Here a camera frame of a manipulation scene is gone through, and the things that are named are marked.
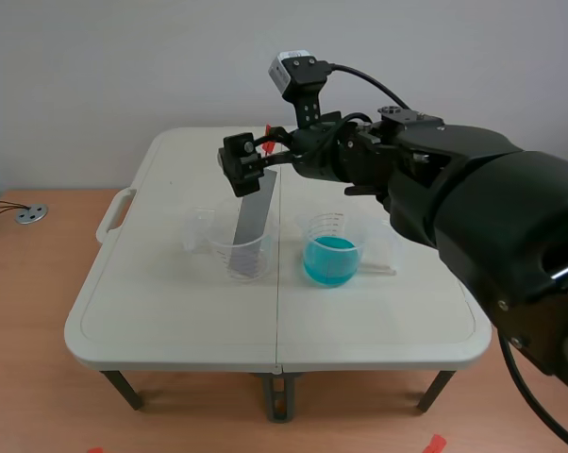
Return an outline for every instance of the red tape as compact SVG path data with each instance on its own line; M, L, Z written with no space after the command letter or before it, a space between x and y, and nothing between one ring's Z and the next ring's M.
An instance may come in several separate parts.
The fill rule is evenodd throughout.
M269 130L272 127L267 125L265 126L265 135L269 134ZM263 151L265 151L265 156L269 156L270 154L272 154L274 152L274 148L276 147L276 143L275 142L266 142L263 144L262 148Z
M431 439L431 443L425 448L423 453L442 453L446 445L447 441L439 434L435 434Z

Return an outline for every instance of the wooden floor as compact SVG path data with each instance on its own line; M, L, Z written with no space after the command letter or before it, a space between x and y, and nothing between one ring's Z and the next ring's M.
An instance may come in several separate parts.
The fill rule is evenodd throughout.
M0 452L417 452L435 433L444 453L568 451L513 388L496 342L457 373L424 415L414 409L434 372L315 373L298 379L297 416L263 415L245 374L127 373L146 400L132 411L70 355L63 326L98 245L114 191L7 193L45 202L30 226L0 217ZM568 391L519 360L527 382L568 428Z

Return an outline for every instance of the beaker with blue liquid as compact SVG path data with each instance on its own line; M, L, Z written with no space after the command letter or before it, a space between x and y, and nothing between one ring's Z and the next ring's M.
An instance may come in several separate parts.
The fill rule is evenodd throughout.
M354 210L328 210L302 214L303 266L313 280L326 286L347 282L359 269L367 244L386 246L380 272L394 275L399 265L400 243L388 223Z

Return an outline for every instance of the white wall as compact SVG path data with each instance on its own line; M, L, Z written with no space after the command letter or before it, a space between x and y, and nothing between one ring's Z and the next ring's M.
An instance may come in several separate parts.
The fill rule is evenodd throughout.
M298 48L568 158L568 0L0 0L0 189L124 186L162 130L291 124L266 71Z

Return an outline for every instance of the white folding table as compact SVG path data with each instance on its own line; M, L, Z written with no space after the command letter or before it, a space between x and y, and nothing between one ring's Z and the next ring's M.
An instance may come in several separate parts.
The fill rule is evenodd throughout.
M311 283L301 271L301 231L293 219L316 203L345 201L343 185L279 169L272 199L280 225L277 265L264 278L229 280L211 254L183 249L186 212L232 195L217 149L223 137L243 131L263 132L180 128L153 141L97 229L102 247L65 326L69 349L134 409L142 401L124 370L258 374L273 421L292 418L293 382L301 373L440 370L419 402L426 411L454 371L486 350L490 323L436 251L403 239L403 265L394 277L360 269L338 288ZM373 197L353 201L386 218ZM274 387L280 378L284 391ZM276 404L281 399L285 404Z

